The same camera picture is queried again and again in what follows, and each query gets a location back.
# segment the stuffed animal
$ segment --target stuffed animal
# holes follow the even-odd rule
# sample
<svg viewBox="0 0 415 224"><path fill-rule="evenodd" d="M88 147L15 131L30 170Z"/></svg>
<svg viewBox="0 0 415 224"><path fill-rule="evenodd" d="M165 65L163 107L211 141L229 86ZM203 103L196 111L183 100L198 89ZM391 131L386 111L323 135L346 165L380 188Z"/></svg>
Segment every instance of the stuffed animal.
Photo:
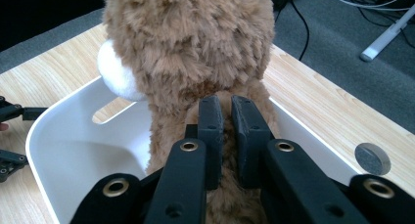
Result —
<svg viewBox="0 0 415 224"><path fill-rule="evenodd" d="M103 48L115 56L101 64L107 85L130 100L145 96L152 112L147 173L164 166L186 124L198 123L199 100L217 95L225 119L222 179L207 192L207 223L266 223L259 191L238 184L231 96L252 99L278 136L261 82L274 35L271 0L107 0L104 24Z"/></svg>

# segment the metal stand leg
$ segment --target metal stand leg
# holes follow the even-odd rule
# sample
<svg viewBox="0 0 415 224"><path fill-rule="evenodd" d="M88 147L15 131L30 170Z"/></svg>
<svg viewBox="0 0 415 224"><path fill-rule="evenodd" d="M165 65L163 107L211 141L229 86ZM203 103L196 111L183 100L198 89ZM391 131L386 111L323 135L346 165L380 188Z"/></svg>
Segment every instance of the metal stand leg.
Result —
<svg viewBox="0 0 415 224"><path fill-rule="evenodd" d="M378 37L366 50L360 54L360 59L371 62L378 54L406 27L406 23L415 15L415 4L398 20Z"/></svg>

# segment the white plush ear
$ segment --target white plush ear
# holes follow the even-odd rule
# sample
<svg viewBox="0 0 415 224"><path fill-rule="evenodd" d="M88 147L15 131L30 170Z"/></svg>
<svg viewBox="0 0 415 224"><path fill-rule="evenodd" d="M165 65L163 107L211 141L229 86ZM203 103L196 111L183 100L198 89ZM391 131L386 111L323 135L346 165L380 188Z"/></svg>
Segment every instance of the white plush ear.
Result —
<svg viewBox="0 0 415 224"><path fill-rule="evenodd" d="M132 69L121 64L121 58L116 55L112 40L107 40L100 48L98 71L105 84L116 95L132 102L144 99L144 95L137 90Z"/></svg>

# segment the black metal bracket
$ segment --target black metal bracket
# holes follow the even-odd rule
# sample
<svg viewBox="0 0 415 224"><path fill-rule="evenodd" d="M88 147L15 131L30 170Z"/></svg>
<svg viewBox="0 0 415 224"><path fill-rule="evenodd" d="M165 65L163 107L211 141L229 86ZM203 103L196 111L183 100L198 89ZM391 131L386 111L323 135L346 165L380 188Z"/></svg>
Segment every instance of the black metal bracket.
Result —
<svg viewBox="0 0 415 224"><path fill-rule="evenodd" d="M206 191L220 183L223 118L217 97L200 101L199 125L187 125L165 167L139 180L100 180L71 223L205 223ZM415 200L393 182L357 175L331 180L295 142L274 139L254 102L232 97L239 182L260 188L269 223L411 223Z"/></svg>
<svg viewBox="0 0 415 224"><path fill-rule="evenodd" d="M7 102L3 96L0 96L0 122L19 116L22 116L23 120L35 120L46 110L47 108L23 108L19 104Z"/></svg>
<svg viewBox="0 0 415 224"><path fill-rule="evenodd" d="M0 122L9 119L23 117L23 120L35 120L47 108L23 108L18 104L11 104L0 96ZM28 165L27 158L24 155L0 150L0 183L5 182L9 176L17 170Z"/></svg>
<svg viewBox="0 0 415 224"><path fill-rule="evenodd" d="M24 155L0 150L0 183L5 182L9 176L28 165Z"/></svg>

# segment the wooden table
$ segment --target wooden table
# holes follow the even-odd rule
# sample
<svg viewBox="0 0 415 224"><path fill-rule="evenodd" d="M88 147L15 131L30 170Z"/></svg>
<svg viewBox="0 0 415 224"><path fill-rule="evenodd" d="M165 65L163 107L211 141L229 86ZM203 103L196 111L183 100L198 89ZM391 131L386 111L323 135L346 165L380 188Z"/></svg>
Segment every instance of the wooden table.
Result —
<svg viewBox="0 0 415 224"><path fill-rule="evenodd" d="M50 107L99 75L96 58L106 34L98 25L68 42L0 75L0 96L24 107ZM386 178L415 196L415 135L375 112L345 90L277 47L264 82L281 107L296 117L343 160L364 172L354 159L360 143L382 147L392 161ZM32 124L10 120L0 148L25 154ZM0 183L1 223L51 223L29 166Z"/></svg>

